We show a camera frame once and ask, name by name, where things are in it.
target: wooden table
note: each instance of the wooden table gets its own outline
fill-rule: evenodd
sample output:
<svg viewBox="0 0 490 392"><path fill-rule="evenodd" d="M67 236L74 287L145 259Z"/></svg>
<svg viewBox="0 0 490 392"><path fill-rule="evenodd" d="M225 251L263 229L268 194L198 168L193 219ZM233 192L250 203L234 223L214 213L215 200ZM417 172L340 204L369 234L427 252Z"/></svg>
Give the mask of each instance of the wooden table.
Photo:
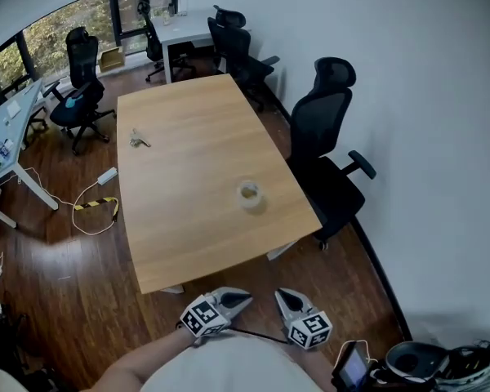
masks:
<svg viewBox="0 0 490 392"><path fill-rule="evenodd" d="M152 145L129 145L136 128ZM229 75L118 98L118 170L142 293L200 278L321 228L283 157ZM262 213L238 205L255 181Z"/></svg>

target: white desk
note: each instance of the white desk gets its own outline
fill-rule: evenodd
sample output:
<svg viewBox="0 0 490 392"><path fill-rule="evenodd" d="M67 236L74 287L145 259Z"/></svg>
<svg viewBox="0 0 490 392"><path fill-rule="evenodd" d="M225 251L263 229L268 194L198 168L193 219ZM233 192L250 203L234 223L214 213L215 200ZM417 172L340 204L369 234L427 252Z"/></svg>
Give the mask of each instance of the white desk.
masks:
<svg viewBox="0 0 490 392"><path fill-rule="evenodd" d="M214 16L216 16L216 9L211 7L210 9L188 11L187 16L174 16L171 18L171 23L167 26L163 25L161 17L153 19L156 34L163 45L163 67L165 68L167 84L172 83L171 67L169 65L169 45L211 39L207 18Z"/></svg>
<svg viewBox="0 0 490 392"><path fill-rule="evenodd" d="M41 200L51 209L56 210L58 209L58 203L43 191L38 183L18 163L25 129L29 123L29 117L41 88L42 80L38 80L27 86L24 90L16 93L11 99L0 106L0 141L3 142L5 139L9 139L14 143L7 159L0 155L0 163L2 163L0 166L0 179L10 172L14 172ZM10 119L9 126L6 126L3 119L8 116L7 106L13 100L16 100L20 106L20 112L13 119ZM2 212L0 212L0 219L12 228L16 227L16 222Z"/></svg>

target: cable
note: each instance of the cable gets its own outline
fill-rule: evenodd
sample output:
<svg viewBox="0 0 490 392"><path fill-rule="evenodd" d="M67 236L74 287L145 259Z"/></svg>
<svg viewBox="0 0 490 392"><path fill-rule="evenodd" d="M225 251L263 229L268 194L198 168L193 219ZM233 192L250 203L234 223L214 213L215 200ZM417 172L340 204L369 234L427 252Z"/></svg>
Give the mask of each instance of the cable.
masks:
<svg viewBox="0 0 490 392"><path fill-rule="evenodd" d="M74 222L74 211L75 211L75 207L76 207L76 204L78 203L78 200L80 200L80 198L83 196L83 194L85 192L87 192L89 189L93 188L94 186L96 186L98 184L98 181L95 181L92 185L90 185L89 187L87 187L86 189L84 189L80 195L76 198L76 200L74 201L74 203L69 203L69 202L66 202L65 200L62 200L60 199L58 196L55 196L54 194L50 194L43 186L42 186L42 180L40 179L40 175L38 174L38 172L34 169L34 167L29 167L29 168L25 168L26 171L28 170L33 170L34 171L34 174L36 174L37 178L38 178L38 184L40 185L40 188L46 192L49 196L51 196L52 198L55 198L56 200L58 200L60 203L63 203L65 205L70 205L73 207L73 211L72 211L72 214L71 214L71 221L73 222L73 225L74 225L74 228L76 229L79 229L80 231L82 231L85 235L98 235L98 234L101 234L102 232L105 232L107 229L110 229L113 225L114 225L114 222L115 220L113 220L111 222L111 225L109 225L107 228L104 228L102 229L101 231L98 231L98 232L95 232L95 233L88 233L87 231L84 231L82 228L80 228L78 225L75 224ZM15 178L16 176L11 176L9 177L6 181L3 181L2 183L0 183L0 187L2 185L5 185L9 180Z"/></svg>
<svg viewBox="0 0 490 392"><path fill-rule="evenodd" d="M74 223L74 208L76 207L76 204L78 203L78 200L79 200L79 199L80 199L80 198L83 196L83 194L84 194L85 192L87 192L89 189L91 189L92 187L96 186L97 184L98 184L98 182L97 182L97 181L95 181L95 182L94 182L92 185L90 185L89 187L87 187L86 189L84 189L84 190L83 190L83 191L80 193L80 195L79 195L79 196L76 198L76 200L74 201L74 205L73 205L73 213L72 213L72 215L71 215L71 217L72 217L72 219L73 219L73 225L74 225L76 228L80 229L80 230L81 230L81 231L82 231L82 232L83 232L85 235L98 235L98 234L101 234L102 232L105 232L107 229L110 229L110 227L114 225L114 220L113 220L113 221L111 222L111 225L109 225L107 228L104 228L104 229L103 229L103 230L101 230L101 231L98 231L98 232L95 232L95 233L90 234L90 233L88 233L88 232L84 231L82 228L80 228L79 226L77 226L77 225Z"/></svg>
<svg viewBox="0 0 490 392"><path fill-rule="evenodd" d="M340 348L340 352L339 352L339 353L338 353L338 355L337 355L336 362L334 363L334 368L336 368L336 366L337 366L337 362L339 362L339 361L340 361L341 351L343 351L343 347L345 347L345 344L349 344L349 343L359 343L359 342L363 342L363 343L365 343L365 345L367 346L367 357L366 357L366 359L367 359L367 363L370 363L370 362L377 362L377 360L376 360L376 359L371 359L371 358L370 358L370 353L368 352L368 342L367 342L367 340L348 340L348 341L345 341L345 342L343 343L343 345L341 346L341 348Z"/></svg>
<svg viewBox="0 0 490 392"><path fill-rule="evenodd" d="M252 336L260 336L262 338L266 338L267 340L276 341L276 342L281 343L281 344L288 344L287 341L278 340L277 338L274 338L273 336L266 336L266 335L260 334L258 332L252 332L252 331L247 331L247 330L240 330L240 329L234 328L234 327L229 327L228 329L230 331L237 331L237 332L243 332L244 334L251 334Z"/></svg>
<svg viewBox="0 0 490 392"><path fill-rule="evenodd" d="M0 266L3 267L3 252L0 254Z"/></svg>

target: chair armrest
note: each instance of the chair armrest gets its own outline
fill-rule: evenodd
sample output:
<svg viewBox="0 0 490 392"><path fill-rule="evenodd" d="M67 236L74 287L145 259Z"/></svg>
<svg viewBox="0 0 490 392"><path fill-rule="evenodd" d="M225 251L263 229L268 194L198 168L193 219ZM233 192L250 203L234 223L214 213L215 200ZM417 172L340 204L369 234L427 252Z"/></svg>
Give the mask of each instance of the chair armrest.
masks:
<svg viewBox="0 0 490 392"><path fill-rule="evenodd" d="M71 98L75 99L75 100L77 98L79 98L83 94L83 92L89 88L90 85L91 85L91 82L86 82L83 86L81 86L79 89L77 89L73 93L73 95L71 95Z"/></svg>
<svg viewBox="0 0 490 392"><path fill-rule="evenodd" d="M43 93L42 96L48 97L51 93L55 95L55 98L58 99L58 101L63 101L64 97L61 95L61 93L56 90L56 88L60 85L60 82L54 82L52 83Z"/></svg>
<svg viewBox="0 0 490 392"><path fill-rule="evenodd" d="M361 168L370 178L370 180L374 180L374 177L376 177L376 170L374 170L374 167L370 165L363 155L361 155L358 151L350 151L349 157L354 161L342 169L346 175L350 174L351 172L355 172L358 170L358 168Z"/></svg>
<svg viewBox="0 0 490 392"><path fill-rule="evenodd" d="M271 56L271 57L267 58L266 60L261 61L261 63L265 64L265 65L273 65L273 64L276 64L278 61L279 61L278 56Z"/></svg>

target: power strip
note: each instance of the power strip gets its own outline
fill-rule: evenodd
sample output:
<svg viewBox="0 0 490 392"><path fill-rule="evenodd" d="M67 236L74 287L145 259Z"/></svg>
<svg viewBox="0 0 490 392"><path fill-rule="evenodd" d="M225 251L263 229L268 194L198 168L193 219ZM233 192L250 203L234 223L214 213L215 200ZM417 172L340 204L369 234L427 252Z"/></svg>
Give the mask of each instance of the power strip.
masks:
<svg viewBox="0 0 490 392"><path fill-rule="evenodd" d="M103 186L105 183L107 183L109 180L113 179L117 175L118 175L118 170L116 170L116 168L114 167L111 167L104 174L98 177L98 184Z"/></svg>

